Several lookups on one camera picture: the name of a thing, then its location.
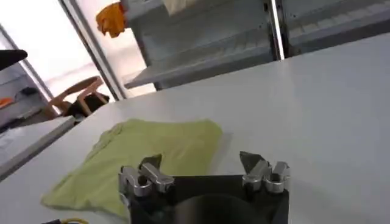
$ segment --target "yellow object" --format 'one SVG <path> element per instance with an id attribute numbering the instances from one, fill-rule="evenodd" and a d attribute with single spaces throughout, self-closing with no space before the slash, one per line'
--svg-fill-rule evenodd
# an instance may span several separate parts
<path id="1" fill-rule="evenodd" d="M 123 8 L 120 2 L 106 6 L 96 16 L 97 29 L 104 35 L 110 33 L 112 38 L 117 37 L 121 32 L 124 32 L 125 17 Z"/>
<path id="2" fill-rule="evenodd" d="M 41 202 L 53 208 L 98 209 L 126 217 L 118 192 L 121 166 L 138 167 L 143 158 L 162 154 L 160 170 L 167 175 L 206 175 L 221 135 L 209 120 L 119 123 L 102 134 L 83 164 Z"/>
<path id="3" fill-rule="evenodd" d="M 85 221 L 83 219 L 78 219 L 78 218 L 61 220 L 61 224 L 69 224 L 69 223 L 88 224 L 87 221 Z"/>

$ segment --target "chair backrest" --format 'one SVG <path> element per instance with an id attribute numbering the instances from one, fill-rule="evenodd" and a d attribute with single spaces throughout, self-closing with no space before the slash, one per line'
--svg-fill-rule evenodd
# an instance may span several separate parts
<path id="1" fill-rule="evenodd" d="M 49 117 L 49 118 L 55 118 L 57 117 L 57 113 L 54 111 L 53 106 L 57 107 L 60 112 L 63 114 L 66 111 L 68 111 L 69 107 L 72 105 L 70 102 L 64 101 L 64 98 L 70 94 L 78 93 L 82 91 L 78 96 L 77 100 L 81 102 L 83 105 L 83 109 L 85 110 L 86 114 L 91 114 L 90 109 L 88 108 L 88 105 L 83 101 L 84 97 L 89 94 L 95 94 L 98 96 L 98 98 L 102 98 L 99 93 L 96 92 L 97 88 L 103 84 L 103 81 L 99 76 L 90 77 L 88 79 L 85 79 L 81 82 L 76 83 L 75 85 L 69 87 L 64 92 L 62 92 L 57 97 L 53 98 L 47 105 L 47 107 L 43 110 L 43 112 Z"/>

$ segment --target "black object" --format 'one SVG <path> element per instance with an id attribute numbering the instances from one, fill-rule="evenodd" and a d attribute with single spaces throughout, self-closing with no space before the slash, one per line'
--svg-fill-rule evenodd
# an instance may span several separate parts
<path id="1" fill-rule="evenodd" d="M 287 224 L 289 192 L 247 195 L 242 175 L 174 177 L 167 194 L 130 199 L 132 224 Z"/>
<path id="2" fill-rule="evenodd" d="M 109 101 L 109 96 L 106 96 L 104 94 L 101 94 L 103 98 L 106 101 Z M 103 103 L 95 94 L 90 94 L 84 98 L 85 103 L 88 105 L 88 108 L 93 113 L 97 109 L 99 109 L 101 106 L 103 106 L 105 103 Z M 74 116 L 77 117 L 78 114 L 83 115 L 84 117 L 87 117 L 88 115 L 84 112 L 84 110 L 81 107 L 80 102 L 77 100 L 69 107 L 68 111 L 64 114 L 64 116 Z"/>
<path id="3" fill-rule="evenodd" d="M 27 52 L 24 50 L 0 50 L 0 70 L 25 59 Z"/>
<path id="4" fill-rule="evenodd" d="M 42 223 L 42 224 L 61 224 L 61 220 L 56 219 L 56 220 L 53 220 L 53 221 L 50 221 L 50 222 L 45 222 L 45 223 Z"/>
<path id="5" fill-rule="evenodd" d="M 147 184 L 147 177 L 141 175 L 138 177 L 138 182 L 141 186 L 145 186 Z"/>
<path id="6" fill-rule="evenodd" d="M 25 95 L 25 96 L 31 96 L 31 95 L 38 93 L 38 90 L 34 87 L 26 87 L 26 88 L 22 89 L 20 91 L 20 93 Z"/>
<path id="7" fill-rule="evenodd" d="M 239 159 L 241 160 L 241 164 L 244 166 L 245 173 L 248 174 L 260 160 L 265 160 L 259 154 L 253 154 L 250 152 L 240 151 Z"/>
<path id="8" fill-rule="evenodd" d="M 141 169 L 141 166 L 144 163 L 150 163 L 151 165 L 159 169 L 162 159 L 163 159 L 163 155 L 161 154 L 145 157 L 144 159 L 142 159 L 141 164 L 138 166 L 138 169 Z"/>
<path id="9" fill-rule="evenodd" d="M 15 128 L 19 126 L 19 124 L 23 123 L 24 118 L 13 118 L 8 120 L 6 123 L 0 126 L 0 134 L 7 131 L 10 128 Z"/>

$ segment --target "white table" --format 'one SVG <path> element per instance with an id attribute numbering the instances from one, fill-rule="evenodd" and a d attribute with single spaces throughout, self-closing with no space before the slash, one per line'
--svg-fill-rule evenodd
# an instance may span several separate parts
<path id="1" fill-rule="evenodd" d="M 225 136 L 211 173 L 243 173 L 238 152 L 291 166 L 292 223 L 389 223 L 390 34 L 105 105 L 0 183 L 1 223 L 81 217 L 41 196 L 115 123 L 209 118 Z"/>
<path id="2" fill-rule="evenodd" d="M 11 129 L 0 137 L 0 181 L 73 127 L 73 117 Z"/>

